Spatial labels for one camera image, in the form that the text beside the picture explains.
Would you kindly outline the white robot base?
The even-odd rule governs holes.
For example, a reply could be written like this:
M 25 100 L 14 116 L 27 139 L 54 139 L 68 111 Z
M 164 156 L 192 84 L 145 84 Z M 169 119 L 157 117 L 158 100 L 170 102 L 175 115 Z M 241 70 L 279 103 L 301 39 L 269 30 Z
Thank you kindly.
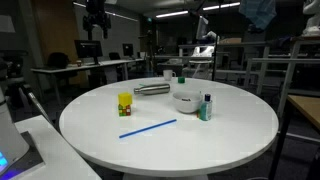
M 12 121 L 6 99 L 0 88 L 0 174 L 3 174 L 29 150 L 29 144 L 24 140 Z

